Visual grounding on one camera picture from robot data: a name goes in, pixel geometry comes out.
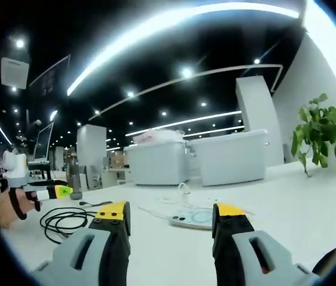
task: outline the plastic bag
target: plastic bag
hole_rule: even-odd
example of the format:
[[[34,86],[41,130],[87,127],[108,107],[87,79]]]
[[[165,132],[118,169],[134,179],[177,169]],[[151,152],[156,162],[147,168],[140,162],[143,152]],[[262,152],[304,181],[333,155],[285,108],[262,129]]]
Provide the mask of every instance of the plastic bag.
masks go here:
[[[133,137],[134,144],[143,144],[150,142],[171,142],[183,140],[184,133],[176,130],[148,130],[147,132]]]

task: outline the person's hand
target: person's hand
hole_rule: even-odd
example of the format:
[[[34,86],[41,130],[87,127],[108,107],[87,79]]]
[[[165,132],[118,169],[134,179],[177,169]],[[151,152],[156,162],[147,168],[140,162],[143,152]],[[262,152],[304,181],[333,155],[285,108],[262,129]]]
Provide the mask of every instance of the person's hand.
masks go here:
[[[26,194],[22,189],[16,189],[15,194],[18,199],[18,204],[20,205],[21,211],[25,214],[30,212],[35,208],[34,201],[29,201],[26,198]],[[0,194],[0,226],[3,228],[9,227],[11,222],[18,219],[15,213],[10,197],[9,191],[5,191]]]

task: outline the potted plant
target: potted plant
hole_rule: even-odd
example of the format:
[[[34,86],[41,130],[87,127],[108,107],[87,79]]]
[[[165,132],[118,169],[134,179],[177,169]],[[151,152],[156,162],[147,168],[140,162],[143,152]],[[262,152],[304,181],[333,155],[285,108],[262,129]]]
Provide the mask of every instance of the potted plant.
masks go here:
[[[302,163],[308,177],[306,156],[311,150],[315,165],[327,168],[336,162],[336,108],[319,106],[327,99],[327,94],[322,94],[309,101],[310,106],[301,107],[299,116],[304,123],[293,132],[291,153]]]

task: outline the gray gripper housing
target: gray gripper housing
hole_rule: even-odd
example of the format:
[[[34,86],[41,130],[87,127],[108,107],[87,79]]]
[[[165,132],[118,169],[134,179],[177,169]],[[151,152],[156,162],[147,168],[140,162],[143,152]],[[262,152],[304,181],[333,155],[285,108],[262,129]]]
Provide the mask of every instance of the gray gripper housing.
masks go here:
[[[99,266],[109,236],[109,231],[77,229],[54,250],[52,261],[41,264],[32,275],[44,286],[99,285]]]
[[[294,265],[291,253],[264,231],[234,234],[232,238],[241,256],[246,286],[308,286],[319,278],[304,266]],[[269,273],[263,273],[252,241],[262,252]]]

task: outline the ceiling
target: ceiling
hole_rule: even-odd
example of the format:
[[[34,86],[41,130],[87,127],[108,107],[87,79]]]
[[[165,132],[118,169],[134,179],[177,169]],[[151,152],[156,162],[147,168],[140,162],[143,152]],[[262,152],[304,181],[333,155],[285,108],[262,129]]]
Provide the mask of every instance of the ceiling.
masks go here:
[[[12,49],[14,39],[24,38],[24,51],[30,56],[28,84],[70,55],[69,67],[63,67],[53,90],[46,95],[34,93],[29,88],[12,92],[0,84],[0,125],[15,145],[21,143],[15,137],[24,132],[26,108],[30,111],[30,120],[41,120],[42,127],[49,123],[51,112],[58,110],[51,140],[54,146],[74,146],[79,122],[111,129],[112,133],[107,136],[116,140],[108,142],[109,148],[129,145],[131,138],[125,134],[130,132],[239,110],[235,79],[262,75],[271,88],[278,68],[241,69],[193,77],[134,98],[128,98],[127,93],[137,94],[179,79],[184,67],[201,73],[253,64],[255,58],[260,58],[261,64],[283,65],[277,86],[291,65],[304,33],[302,17],[294,19],[263,11],[198,15],[132,46],[97,68],[68,97],[66,90],[75,78],[121,32],[159,11],[179,6],[174,1],[160,1],[158,4],[147,0],[87,2],[61,8],[50,7],[48,3],[16,9],[9,5],[0,8],[0,58]],[[213,2],[196,1],[195,5]],[[255,2],[289,8],[300,15],[304,11],[303,1]],[[194,4],[182,1],[181,5]],[[124,99],[129,100],[90,120],[95,110],[109,108]],[[173,128],[197,133],[243,125],[239,119],[240,115],[219,117]]]

